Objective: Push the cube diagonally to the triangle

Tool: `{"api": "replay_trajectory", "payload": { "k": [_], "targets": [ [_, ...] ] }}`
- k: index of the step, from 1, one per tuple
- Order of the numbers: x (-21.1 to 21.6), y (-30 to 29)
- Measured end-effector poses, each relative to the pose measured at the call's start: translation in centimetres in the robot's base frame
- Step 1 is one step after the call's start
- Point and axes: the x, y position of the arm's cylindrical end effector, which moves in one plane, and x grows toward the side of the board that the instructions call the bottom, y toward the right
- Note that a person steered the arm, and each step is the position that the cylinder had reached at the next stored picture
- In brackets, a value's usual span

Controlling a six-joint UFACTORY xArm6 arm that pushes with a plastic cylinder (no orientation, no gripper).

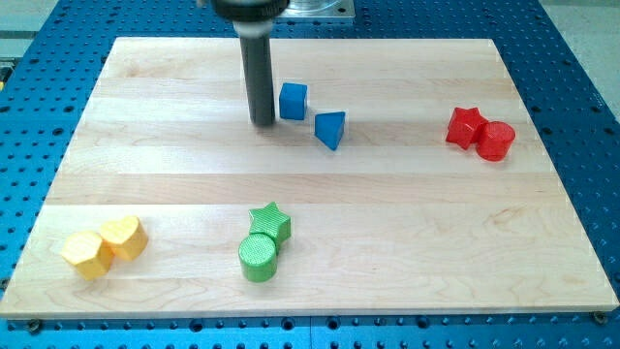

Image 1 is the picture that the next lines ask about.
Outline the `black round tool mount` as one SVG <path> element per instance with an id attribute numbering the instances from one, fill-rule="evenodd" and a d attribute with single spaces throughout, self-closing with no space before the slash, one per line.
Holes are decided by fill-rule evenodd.
<path id="1" fill-rule="evenodd" d="M 290 5 L 289 0 L 211 0 L 210 3 L 218 16 L 240 22 L 273 20 Z"/>

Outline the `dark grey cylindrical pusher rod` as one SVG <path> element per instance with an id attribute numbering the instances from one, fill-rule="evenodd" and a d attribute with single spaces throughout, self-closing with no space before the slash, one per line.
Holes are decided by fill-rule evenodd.
<path id="1" fill-rule="evenodd" d="M 249 114 L 255 126 L 271 126 L 275 120 L 270 31 L 272 22 L 233 23 L 240 40 Z"/>

